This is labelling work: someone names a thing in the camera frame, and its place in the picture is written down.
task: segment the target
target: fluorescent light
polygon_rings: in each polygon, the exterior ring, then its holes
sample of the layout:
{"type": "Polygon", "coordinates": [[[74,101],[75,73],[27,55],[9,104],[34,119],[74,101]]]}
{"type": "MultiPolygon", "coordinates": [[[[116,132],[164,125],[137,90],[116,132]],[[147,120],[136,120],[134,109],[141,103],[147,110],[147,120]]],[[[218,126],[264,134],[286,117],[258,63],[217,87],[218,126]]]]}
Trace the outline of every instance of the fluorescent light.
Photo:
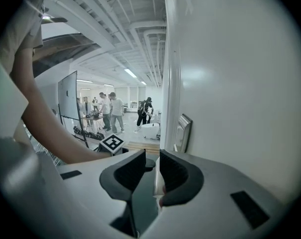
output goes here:
{"type": "Polygon", "coordinates": [[[132,73],[132,71],[130,71],[129,69],[125,69],[125,72],[128,73],[128,74],[130,74],[133,78],[137,78],[137,76],[134,75],[134,74],[132,73]]]}
{"type": "Polygon", "coordinates": [[[86,81],[86,80],[77,80],[78,82],[90,82],[93,83],[92,81],[86,81]]]}

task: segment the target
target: white floor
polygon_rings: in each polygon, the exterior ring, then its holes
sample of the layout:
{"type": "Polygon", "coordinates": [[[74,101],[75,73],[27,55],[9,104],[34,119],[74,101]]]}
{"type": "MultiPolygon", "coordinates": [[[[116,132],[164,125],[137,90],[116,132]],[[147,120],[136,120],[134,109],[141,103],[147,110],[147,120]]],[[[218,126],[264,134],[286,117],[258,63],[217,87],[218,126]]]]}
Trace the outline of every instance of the white floor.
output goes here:
{"type": "MultiPolygon", "coordinates": [[[[125,113],[125,116],[123,117],[123,122],[124,122],[124,129],[125,129],[125,133],[121,133],[120,132],[120,126],[118,121],[116,121],[116,127],[117,127],[117,131],[119,132],[118,137],[123,139],[126,142],[129,141],[134,141],[134,142],[140,142],[140,143],[152,143],[152,144],[160,144],[160,140],[156,140],[156,139],[146,139],[143,135],[142,129],[138,131],[138,133],[135,133],[134,131],[137,128],[137,119],[138,119],[138,115],[137,113],[125,113]]],[[[108,135],[112,134],[112,130],[110,131],[105,131],[104,129],[102,129],[102,127],[104,126],[102,119],[95,121],[94,122],[94,127],[87,127],[86,122],[84,122],[84,129],[87,132],[101,132],[102,134],[104,134],[105,137],[107,137],[108,135]]],[[[88,144],[90,149],[94,149],[98,146],[99,141],[91,139],[91,138],[87,138],[88,144]]]]}

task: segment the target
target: ceiling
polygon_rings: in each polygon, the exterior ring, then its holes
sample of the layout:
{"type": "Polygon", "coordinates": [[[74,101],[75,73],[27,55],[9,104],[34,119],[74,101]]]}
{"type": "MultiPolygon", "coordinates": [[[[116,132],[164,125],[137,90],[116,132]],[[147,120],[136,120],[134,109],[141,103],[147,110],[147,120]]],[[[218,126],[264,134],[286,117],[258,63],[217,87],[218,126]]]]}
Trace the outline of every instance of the ceiling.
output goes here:
{"type": "MultiPolygon", "coordinates": [[[[65,31],[79,32],[86,38],[86,43],[72,46],[69,53],[67,49],[59,50],[69,59],[74,49],[86,49],[82,53],[73,52],[70,66],[70,72],[78,71],[78,79],[93,81],[92,84],[80,83],[80,87],[143,86],[141,81],[149,86],[161,86],[165,0],[44,0],[44,3],[49,16],[64,17],[68,21],[65,31]],[[137,78],[131,77],[125,69],[131,70],[137,78]]],[[[63,33],[63,23],[47,25],[42,32],[49,28],[50,33],[45,33],[48,36],[52,36],[55,26],[58,26],[57,35],[63,33]]]]}

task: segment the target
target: wooden platform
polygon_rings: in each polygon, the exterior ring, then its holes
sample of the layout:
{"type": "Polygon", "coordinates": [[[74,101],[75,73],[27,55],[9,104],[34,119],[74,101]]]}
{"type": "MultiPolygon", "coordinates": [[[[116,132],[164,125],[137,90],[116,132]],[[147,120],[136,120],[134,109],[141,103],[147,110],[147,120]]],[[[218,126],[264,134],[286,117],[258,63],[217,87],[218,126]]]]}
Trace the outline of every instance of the wooden platform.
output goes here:
{"type": "Polygon", "coordinates": [[[141,143],[141,142],[134,142],[134,141],[130,141],[126,143],[124,147],[128,148],[129,150],[145,149],[147,154],[157,154],[157,155],[159,155],[159,150],[160,150],[159,144],[141,143]]]}

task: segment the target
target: white t-shirt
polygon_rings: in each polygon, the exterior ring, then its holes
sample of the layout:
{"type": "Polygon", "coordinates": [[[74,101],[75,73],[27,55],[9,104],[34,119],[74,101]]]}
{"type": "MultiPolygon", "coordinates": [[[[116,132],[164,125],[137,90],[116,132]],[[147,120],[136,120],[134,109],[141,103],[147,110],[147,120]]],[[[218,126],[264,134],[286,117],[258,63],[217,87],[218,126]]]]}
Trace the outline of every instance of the white t-shirt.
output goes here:
{"type": "Polygon", "coordinates": [[[101,112],[102,112],[102,114],[109,114],[110,113],[110,100],[107,97],[101,99],[101,105],[103,106],[104,104],[105,104],[105,106],[101,112]]]}
{"type": "Polygon", "coordinates": [[[120,98],[117,98],[116,100],[111,100],[111,105],[112,105],[112,112],[111,114],[116,115],[116,116],[121,116],[122,114],[122,106],[124,103],[120,98]]]}

